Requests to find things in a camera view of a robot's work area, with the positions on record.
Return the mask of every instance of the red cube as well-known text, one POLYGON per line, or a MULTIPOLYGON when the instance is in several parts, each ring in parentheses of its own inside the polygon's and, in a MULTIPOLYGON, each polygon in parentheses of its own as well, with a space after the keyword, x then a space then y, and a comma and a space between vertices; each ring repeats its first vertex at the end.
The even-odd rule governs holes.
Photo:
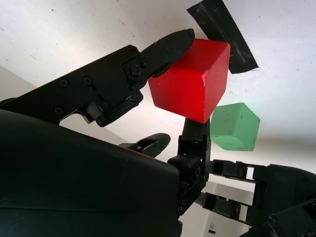
POLYGON ((155 106, 207 122, 226 89, 230 48, 226 42, 195 39, 179 62, 148 80, 155 106))

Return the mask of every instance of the black screw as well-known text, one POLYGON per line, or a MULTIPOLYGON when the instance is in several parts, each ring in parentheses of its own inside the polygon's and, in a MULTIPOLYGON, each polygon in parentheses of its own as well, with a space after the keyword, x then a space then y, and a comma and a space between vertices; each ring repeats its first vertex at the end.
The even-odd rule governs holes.
POLYGON ((182 200, 181 206, 180 206, 181 211, 185 210, 187 204, 188 204, 188 200, 187 199, 182 200))
POLYGON ((106 101, 103 101, 101 103, 101 106, 102 106, 103 110, 108 110, 110 108, 110 104, 108 102, 106 102, 106 101))
POLYGON ((64 113, 64 109, 61 108, 61 107, 56 107, 56 108, 54 109, 54 113, 55 113, 56 115, 62 115, 62 114, 64 113))
POLYGON ((142 73, 142 69, 141 67, 139 67, 138 65, 134 65, 131 66, 130 68, 130 72, 134 75, 134 76, 139 76, 142 73))
POLYGON ((69 82, 68 82, 66 79, 60 79, 60 80, 59 80, 59 85, 60 85, 61 87, 66 87, 66 86, 69 85, 69 82))
POLYGON ((88 85, 88 86, 92 85, 92 82, 93 82, 90 77, 84 77, 82 81, 83 81, 83 84, 88 85))
POLYGON ((135 50, 132 50, 132 57, 133 57, 133 58, 136 58, 137 55, 138 55, 138 53, 137 53, 135 50))

